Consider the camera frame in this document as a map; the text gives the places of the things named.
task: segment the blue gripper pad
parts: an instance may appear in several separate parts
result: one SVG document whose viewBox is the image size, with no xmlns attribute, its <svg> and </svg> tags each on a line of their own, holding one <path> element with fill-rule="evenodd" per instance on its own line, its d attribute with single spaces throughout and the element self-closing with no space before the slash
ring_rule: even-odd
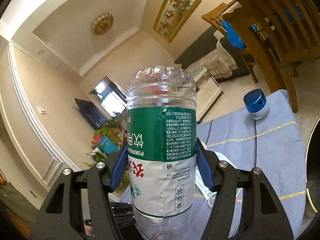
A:
<svg viewBox="0 0 320 240">
<path fill-rule="evenodd" d="M 121 180 L 123 178 L 123 175 L 125 173 L 125 169 L 128 165 L 128 146 L 125 144 L 124 147 L 122 147 L 119 151 L 119 158 L 116 161 L 115 165 L 113 166 L 112 172 L 111 172 L 111 181 L 109 188 L 112 192 L 116 190 L 117 187 L 119 187 Z"/>
<path fill-rule="evenodd" d="M 198 165 L 198 169 L 200 171 L 200 175 L 204 185 L 208 187 L 209 190 L 212 191 L 214 188 L 214 183 L 212 180 L 212 170 L 206 158 L 204 157 L 204 153 L 202 152 L 202 149 L 205 150 L 202 145 L 199 145 L 197 143 L 197 165 Z"/>
</svg>

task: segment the television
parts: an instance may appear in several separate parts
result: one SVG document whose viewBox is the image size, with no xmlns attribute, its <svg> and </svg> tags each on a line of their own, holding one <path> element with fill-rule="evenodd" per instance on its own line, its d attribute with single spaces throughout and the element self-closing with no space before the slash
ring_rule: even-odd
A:
<svg viewBox="0 0 320 240">
<path fill-rule="evenodd" d="M 80 108 L 79 112 L 92 126 L 93 129 L 97 130 L 107 122 L 107 119 L 94 105 L 94 103 L 78 98 L 75 98 L 75 101 L 78 107 Z"/>
</svg>

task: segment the metal screw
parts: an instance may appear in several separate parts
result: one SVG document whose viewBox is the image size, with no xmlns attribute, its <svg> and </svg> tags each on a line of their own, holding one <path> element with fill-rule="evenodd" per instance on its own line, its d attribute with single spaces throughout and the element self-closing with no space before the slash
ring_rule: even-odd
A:
<svg viewBox="0 0 320 240">
<path fill-rule="evenodd" d="M 63 172 L 62 172 L 64 175 L 69 175 L 71 173 L 71 169 L 67 168 L 67 169 L 64 169 Z"/>
<path fill-rule="evenodd" d="M 222 168 L 226 168 L 226 167 L 228 167 L 228 163 L 225 161 L 221 161 L 221 162 L 219 162 L 219 166 Z"/>
<path fill-rule="evenodd" d="M 96 166 L 97 166 L 98 169 L 102 169 L 102 168 L 104 168 L 104 166 L 106 166 L 106 164 L 103 163 L 103 162 L 100 162 L 100 163 L 97 163 Z"/>
<path fill-rule="evenodd" d="M 255 173 L 255 174 L 260 174 L 262 171 L 259 169 L 259 168 L 254 168 L 253 169 L 253 173 Z"/>
</svg>

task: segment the plastic water bottle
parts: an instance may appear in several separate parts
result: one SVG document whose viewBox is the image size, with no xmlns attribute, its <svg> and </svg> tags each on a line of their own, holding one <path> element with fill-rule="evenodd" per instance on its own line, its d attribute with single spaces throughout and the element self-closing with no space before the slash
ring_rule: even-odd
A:
<svg viewBox="0 0 320 240">
<path fill-rule="evenodd" d="M 196 84 L 183 69 L 149 67 L 128 88 L 132 205 L 149 239 L 181 239 L 196 176 Z"/>
</svg>

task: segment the ear loop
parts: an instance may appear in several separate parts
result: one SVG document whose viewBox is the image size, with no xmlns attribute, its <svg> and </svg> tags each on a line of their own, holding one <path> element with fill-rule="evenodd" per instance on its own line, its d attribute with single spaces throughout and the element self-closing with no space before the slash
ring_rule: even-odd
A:
<svg viewBox="0 0 320 240">
<path fill-rule="evenodd" d="M 238 192 L 237 192 L 237 194 L 236 194 L 236 198 L 237 198 L 237 196 L 239 195 L 240 191 L 241 191 L 241 188 L 238 190 Z M 213 207 L 213 205 L 210 204 L 210 199 L 211 199 L 212 197 L 209 197 L 209 199 L 208 199 L 208 205 L 209 205 L 209 207 Z"/>
</svg>

